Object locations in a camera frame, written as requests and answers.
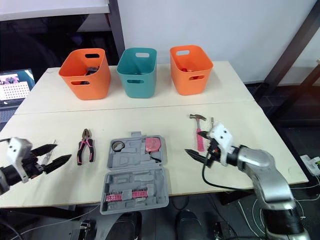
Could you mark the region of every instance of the black shoe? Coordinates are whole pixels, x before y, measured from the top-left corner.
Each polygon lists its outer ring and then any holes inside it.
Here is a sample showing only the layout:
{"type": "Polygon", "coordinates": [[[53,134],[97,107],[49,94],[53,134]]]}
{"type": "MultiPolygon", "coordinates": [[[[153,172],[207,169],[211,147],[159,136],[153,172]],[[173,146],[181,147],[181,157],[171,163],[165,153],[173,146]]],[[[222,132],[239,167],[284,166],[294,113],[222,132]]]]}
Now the black shoe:
{"type": "Polygon", "coordinates": [[[139,211],[124,213],[113,224],[105,240],[140,240],[141,225],[139,211]]]}
{"type": "Polygon", "coordinates": [[[177,240],[203,240],[203,230],[197,216],[188,210],[180,211],[175,217],[177,240]]]}

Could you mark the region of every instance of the orange bin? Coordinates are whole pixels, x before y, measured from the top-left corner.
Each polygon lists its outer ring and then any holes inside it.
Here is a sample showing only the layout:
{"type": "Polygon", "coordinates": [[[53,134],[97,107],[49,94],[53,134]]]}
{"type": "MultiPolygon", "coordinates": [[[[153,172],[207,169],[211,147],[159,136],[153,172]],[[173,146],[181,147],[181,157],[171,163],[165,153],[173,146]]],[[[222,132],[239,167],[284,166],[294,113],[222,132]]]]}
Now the orange bin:
{"type": "Polygon", "coordinates": [[[105,50],[84,48],[71,52],[62,64],[59,75],[79,99],[103,99],[111,79],[105,50]],[[88,68],[98,70],[86,75],[88,68]]]}
{"type": "Polygon", "coordinates": [[[214,64],[196,45],[175,46],[170,49],[171,77],[181,95],[200,94],[214,64]]]}

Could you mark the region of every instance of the hammer head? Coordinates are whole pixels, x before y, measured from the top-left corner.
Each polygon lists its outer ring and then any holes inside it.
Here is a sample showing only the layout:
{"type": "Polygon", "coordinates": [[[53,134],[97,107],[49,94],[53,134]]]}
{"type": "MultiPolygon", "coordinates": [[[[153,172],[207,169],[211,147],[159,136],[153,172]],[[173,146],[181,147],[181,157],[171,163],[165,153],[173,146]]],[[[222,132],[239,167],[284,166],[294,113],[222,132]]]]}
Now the hammer head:
{"type": "Polygon", "coordinates": [[[191,119],[202,119],[203,121],[207,120],[204,116],[199,115],[199,114],[190,114],[190,118],[191,119]]]}

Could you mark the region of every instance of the cable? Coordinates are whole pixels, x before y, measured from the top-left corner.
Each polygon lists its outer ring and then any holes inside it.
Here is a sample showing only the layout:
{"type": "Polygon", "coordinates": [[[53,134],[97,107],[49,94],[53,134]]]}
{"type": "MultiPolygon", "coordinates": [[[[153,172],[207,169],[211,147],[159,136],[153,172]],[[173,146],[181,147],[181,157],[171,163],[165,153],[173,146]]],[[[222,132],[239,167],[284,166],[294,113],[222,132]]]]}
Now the cable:
{"type": "Polygon", "coordinates": [[[15,238],[19,238],[20,240],[23,240],[24,238],[21,236],[21,234],[13,227],[11,226],[9,223],[7,223],[6,221],[4,221],[3,219],[0,218],[0,224],[6,226],[8,229],[11,229],[15,234],[15,238]]]}
{"type": "Polygon", "coordinates": [[[161,160],[160,160],[159,158],[153,157],[153,156],[151,155],[151,151],[149,152],[149,155],[150,155],[150,158],[153,159],[153,160],[155,160],[156,163],[161,163],[161,160]]]}
{"type": "Polygon", "coordinates": [[[301,208],[301,211],[302,211],[302,216],[300,217],[300,219],[301,219],[301,218],[305,218],[305,211],[304,211],[304,208],[301,206],[301,203],[298,202],[297,199],[294,199],[294,200],[299,204],[299,206],[300,206],[300,208],[301,208]]]}
{"type": "Polygon", "coordinates": [[[213,197],[211,196],[211,194],[208,193],[208,195],[209,195],[209,197],[210,197],[210,199],[211,199],[210,202],[212,203],[212,206],[213,206],[213,208],[215,209],[216,213],[220,216],[220,218],[221,218],[223,221],[225,221],[226,223],[228,223],[228,225],[229,225],[229,227],[231,228],[231,230],[233,231],[234,235],[238,236],[238,234],[237,234],[237,232],[235,231],[235,229],[230,225],[230,223],[229,223],[229,222],[221,215],[221,213],[219,212],[218,207],[217,207],[217,205],[216,205],[213,197]]]}
{"type": "Polygon", "coordinates": [[[266,234],[257,224],[256,219],[255,219],[255,214],[254,214],[254,208],[256,205],[256,202],[258,201],[258,199],[256,199],[252,205],[252,219],[254,221],[255,226],[260,230],[260,232],[262,232],[263,234],[266,234]]]}
{"type": "Polygon", "coordinates": [[[80,218],[80,217],[82,217],[82,216],[84,216],[84,215],[87,215],[87,214],[93,212],[93,211],[96,210],[99,206],[100,206],[100,205],[96,206],[94,209],[92,209],[92,210],[90,210],[90,211],[88,211],[88,212],[86,212],[86,213],[84,213],[84,214],[82,214],[82,215],[80,215],[80,216],[76,216],[76,217],[74,217],[74,218],[71,218],[71,219],[68,219],[68,220],[65,220],[65,221],[59,221],[59,222],[56,222],[56,223],[51,223],[51,224],[47,224],[47,225],[42,225],[42,226],[37,226],[37,227],[35,227],[35,228],[31,228],[31,229],[29,229],[29,230],[27,230],[27,231],[22,232],[21,235],[22,235],[22,234],[26,234],[26,233],[28,233],[28,232],[30,232],[30,231],[32,231],[32,230],[36,230],[36,229],[40,229],[40,228],[44,228],[44,227],[49,227],[49,226],[53,226],[53,225],[57,225],[57,224],[63,224],[63,223],[69,222],[69,221],[71,221],[71,220],[73,220],[73,219],[80,218]]]}
{"type": "Polygon", "coordinates": [[[262,224],[262,226],[263,226],[263,228],[265,228],[265,222],[264,222],[264,220],[263,220],[263,217],[262,217],[262,209],[260,208],[260,221],[261,221],[261,224],[262,224]]]}
{"type": "Polygon", "coordinates": [[[181,210],[185,209],[185,208],[188,206],[188,204],[189,204],[189,196],[187,196],[186,201],[185,201],[183,207],[181,207],[181,208],[176,207],[173,198],[171,198],[171,202],[172,202],[173,207],[174,207],[176,210],[181,211],[181,210]]]}
{"type": "MultiPolygon", "coordinates": [[[[320,185],[320,180],[317,176],[316,176],[316,180],[318,181],[318,184],[320,185]]],[[[297,199],[296,201],[297,202],[308,202],[308,201],[317,201],[318,199],[320,199],[320,194],[318,194],[318,196],[313,199],[301,199],[301,200],[297,199]]]]}
{"type": "Polygon", "coordinates": [[[230,189],[230,190],[241,191],[241,192],[251,192],[251,190],[245,190],[245,189],[235,188],[235,187],[230,187],[230,186],[221,186],[221,185],[217,185],[217,184],[213,184],[211,182],[208,182],[205,178],[205,169],[206,169],[206,164],[204,163],[203,167],[202,167],[202,179],[206,184],[213,186],[213,187],[216,187],[216,188],[221,188],[221,189],[230,189]]]}
{"type": "Polygon", "coordinates": [[[9,142],[9,141],[10,141],[10,138],[4,138],[4,139],[0,139],[0,143],[1,143],[1,142],[4,142],[4,141],[7,141],[7,142],[9,142]]]}
{"type": "Polygon", "coordinates": [[[240,203],[239,201],[237,201],[237,202],[238,202],[238,204],[239,204],[239,206],[240,206],[240,208],[241,208],[241,211],[242,211],[244,220],[246,221],[246,224],[248,225],[249,229],[251,230],[251,232],[254,233],[254,235],[256,235],[256,236],[260,239],[259,235],[258,235],[258,234],[252,229],[252,227],[250,226],[250,224],[249,224],[249,222],[248,222],[248,219],[247,219],[247,216],[246,216],[246,214],[245,214],[245,211],[244,211],[241,203],[240,203]]]}
{"type": "Polygon", "coordinates": [[[306,187],[291,187],[290,189],[311,189],[314,187],[317,187],[320,185],[319,179],[317,176],[315,176],[315,178],[318,180],[318,184],[317,185],[313,185],[313,186],[306,186],[306,187]]]}
{"type": "Polygon", "coordinates": [[[233,236],[233,237],[228,237],[225,240],[232,240],[232,239],[267,239],[264,236],[257,237],[257,236],[233,236]]]}

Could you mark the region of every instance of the laptop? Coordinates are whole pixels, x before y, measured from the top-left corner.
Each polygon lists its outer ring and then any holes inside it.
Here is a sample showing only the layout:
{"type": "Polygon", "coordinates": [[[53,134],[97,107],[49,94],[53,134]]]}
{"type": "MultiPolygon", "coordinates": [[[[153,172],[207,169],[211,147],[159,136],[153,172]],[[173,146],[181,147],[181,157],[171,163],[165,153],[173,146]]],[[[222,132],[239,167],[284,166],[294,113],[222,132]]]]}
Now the laptop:
{"type": "Polygon", "coordinates": [[[0,123],[5,124],[34,87],[31,69],[0,72],[0,123]]]}

